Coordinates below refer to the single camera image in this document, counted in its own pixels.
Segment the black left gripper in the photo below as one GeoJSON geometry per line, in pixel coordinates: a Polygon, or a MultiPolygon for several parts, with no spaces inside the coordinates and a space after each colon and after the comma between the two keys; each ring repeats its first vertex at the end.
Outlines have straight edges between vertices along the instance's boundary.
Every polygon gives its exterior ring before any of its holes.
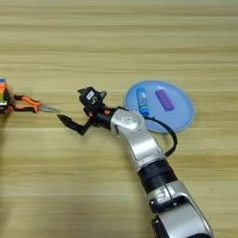
{"type": "Polygon", "coordinates": [[[10,102],[10,94],[7,87],[0,87],[0,115],[7,111],[7,106],[10,102]]]}

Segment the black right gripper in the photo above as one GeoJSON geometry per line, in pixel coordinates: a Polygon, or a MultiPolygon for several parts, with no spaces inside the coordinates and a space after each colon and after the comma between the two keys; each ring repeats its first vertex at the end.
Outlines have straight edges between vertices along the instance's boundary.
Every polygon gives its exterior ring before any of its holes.
{"type": "MultiPolygon", "coordinates": [[[[86,88],[81,88],[78,90],[78,93],[82,98],[93,99],[96,98],[105,98],[107,92],[105,90],[97,91],[94,87],[89,86],[86,88]]],[[[78,134],[83,136],[91,126],[101,126],[108,130],[111,129],[111,120],[116,112],[116,108],[107,107],[105,104],[101,104],[97,107],[85,106],[84,112],[88,116],[88,121],[82,126],[73,121],[69,116],[64,114],[59,114],[58,118],[61,122],[68,128],[73,131],[76,131],[78,134]]]]}

